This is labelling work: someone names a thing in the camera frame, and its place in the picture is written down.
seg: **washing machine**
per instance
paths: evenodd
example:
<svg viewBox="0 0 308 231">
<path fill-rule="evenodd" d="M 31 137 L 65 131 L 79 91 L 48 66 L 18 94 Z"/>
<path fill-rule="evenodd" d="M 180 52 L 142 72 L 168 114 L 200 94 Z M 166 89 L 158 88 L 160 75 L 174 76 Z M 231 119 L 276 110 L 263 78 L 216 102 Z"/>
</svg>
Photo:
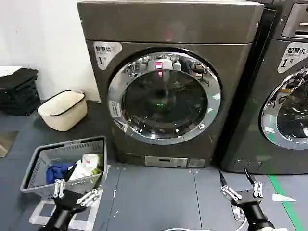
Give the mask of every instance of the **washing machine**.
<svg viewBox="0 0 308 231">
<path fill-rule="evenodd" d="M 210 165 L 263 9 L 242 0 L 78 4 L 119 161 Z"/>
<path fill-rule="evenodd" d="M 238 89 L 221 138 L 221 167 L 260 174 L 308 173 L 308 2 L 269 6 L 269 36 L 252 81 Z"/>
</svg>

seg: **washing machine drum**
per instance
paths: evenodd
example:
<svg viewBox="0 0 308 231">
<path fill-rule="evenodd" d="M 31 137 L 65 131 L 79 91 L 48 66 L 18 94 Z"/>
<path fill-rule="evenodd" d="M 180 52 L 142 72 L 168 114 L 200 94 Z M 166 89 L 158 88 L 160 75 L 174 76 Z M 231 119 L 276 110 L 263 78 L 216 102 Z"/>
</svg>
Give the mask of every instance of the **washing machine drum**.
<svg viewBox="0 0 308 231">
<path fill-rule="evenodd" d="M 175 144 L 213 122 L 220 86 L 201 59 L 155 52 L 119 68 L 109 86 L 108 104 L 114 122 L 127 135 L 151 144 Z"/>
</svg>

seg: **washing machine door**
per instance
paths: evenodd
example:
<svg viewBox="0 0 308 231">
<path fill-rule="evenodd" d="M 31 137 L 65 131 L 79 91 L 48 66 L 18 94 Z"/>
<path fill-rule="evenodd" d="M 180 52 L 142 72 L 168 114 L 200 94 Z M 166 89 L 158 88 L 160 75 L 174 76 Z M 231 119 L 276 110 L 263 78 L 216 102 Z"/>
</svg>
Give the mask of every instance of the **washing machine door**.
<svg viewBox="0 0 308 231">
<path fill-rule="evenodd" d="M 182 52 L 137 57 L 114 75 L 108 105 L 124 133 L 168 145 L 204 132 L 220 106 L 218 79 L 208 64 Z"/>
<path fill-rule="evenodd" d="M 261 126 L 272 143 L 308 149 L 308 67 L 289 75 L 265 103 Z"/>
</svg>

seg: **number 1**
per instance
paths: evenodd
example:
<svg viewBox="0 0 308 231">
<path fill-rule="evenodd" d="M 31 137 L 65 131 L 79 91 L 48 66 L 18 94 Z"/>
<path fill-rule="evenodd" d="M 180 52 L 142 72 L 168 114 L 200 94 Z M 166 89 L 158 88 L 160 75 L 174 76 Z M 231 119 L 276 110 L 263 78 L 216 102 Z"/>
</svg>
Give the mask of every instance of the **number 1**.
<svg viewBox="0 0 308 231">
<path fill-rule="evenodd" d="M 287 59 L 284 59 L 283 61 L 284 61 L 284 63 L 282 64 L 281 67 L 285 67 L 285 64 L 287 63 L 288 60 L 287 60 Z"/>
<path fill-rule="evenodd" d="M 101 59 L 101 57 L 98 57 L 98 58 L 99 58 L 99 60 L 100 60 L 100 63 L 99 63 L 99 64 L 103 64 L 103 63 L 102 63 L 102 59 Z"/>
</svg>

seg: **washing machine base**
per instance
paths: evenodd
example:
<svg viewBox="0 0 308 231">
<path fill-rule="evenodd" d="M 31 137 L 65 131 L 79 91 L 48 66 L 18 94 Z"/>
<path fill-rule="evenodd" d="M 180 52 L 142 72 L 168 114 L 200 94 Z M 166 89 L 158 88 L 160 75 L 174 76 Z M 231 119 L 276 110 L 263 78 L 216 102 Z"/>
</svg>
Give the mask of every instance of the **washing machine base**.
<svg viewBox="0 0 308 231">
<path fill-rule="evenodd" d="M 172 168 L 205 168 L 208 166 L 204 159 L 166 156 L 139 156 L 133 153 L 124 153 L 115 148 L 116 160 L 142 166 L 172 167 Z"/>
</svg>

